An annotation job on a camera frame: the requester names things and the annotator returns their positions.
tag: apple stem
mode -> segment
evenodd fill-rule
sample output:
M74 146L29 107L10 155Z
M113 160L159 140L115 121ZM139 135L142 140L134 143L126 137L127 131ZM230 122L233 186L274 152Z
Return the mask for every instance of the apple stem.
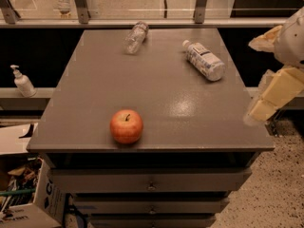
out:
M127 121L129 121L129 116L130 116L131 114L128 114L127 116L126 116L126 118L125 118L125 121L127 122Z

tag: clear plastic bottle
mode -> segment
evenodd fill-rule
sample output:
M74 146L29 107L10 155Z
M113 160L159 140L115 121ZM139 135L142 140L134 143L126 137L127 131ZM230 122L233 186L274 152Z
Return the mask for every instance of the clear plastic bottle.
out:
M19 66L12 65L10 66L13 69L13 74L15 75L15 84L17 85L18 89L22 93L24 97L33 96L36 93L36 89L32 85L29 77L27 75L23 75L17 68Z
M127 54L135 54L141 47L144 38L149 31L149 26L140 21L136 23L133 29L125 37L125 52Z
M210 50L200 43L185 40L187 60L194 65L208 80L217 81L225 73L225 64Z

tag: drawer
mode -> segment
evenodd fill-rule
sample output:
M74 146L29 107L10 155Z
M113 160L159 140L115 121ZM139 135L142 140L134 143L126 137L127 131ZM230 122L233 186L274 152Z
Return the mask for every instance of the drawer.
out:
M102 198L74 198L74 205L83 214L176 214L220 213L229 203L227 198L202 198L200 194L120 195L105 194Z
M94 228L203 228L210 227L216 219L211 215L102 215L90 217L88 221L91 222Z
M250 168L54 169L51 176L67 193L139 193L236 191L251 173Z

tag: green object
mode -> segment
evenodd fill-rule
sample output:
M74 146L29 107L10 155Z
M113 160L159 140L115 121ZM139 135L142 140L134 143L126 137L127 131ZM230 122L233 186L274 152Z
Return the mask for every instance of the green object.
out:
M1 196L7 197L7 196L12 196L12 195L30 194L30 193L34 193L35 191L36 191L36 188L0 192L0 197Z

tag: metal post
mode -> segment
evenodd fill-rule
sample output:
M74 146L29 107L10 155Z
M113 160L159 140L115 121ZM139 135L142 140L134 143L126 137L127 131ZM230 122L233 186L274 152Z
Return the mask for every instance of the metal post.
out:
M81 24L87 24L89 20L89 13L87 9L86 0L75 0L77 7L78 21Z
M15 24L19 19L19 14L13 9L10 0L0 0L0 9L8 24Z
M195 23L202 24L205 19L205 10L206 10L207 0L197 0L196 10L194 12L194 21Z

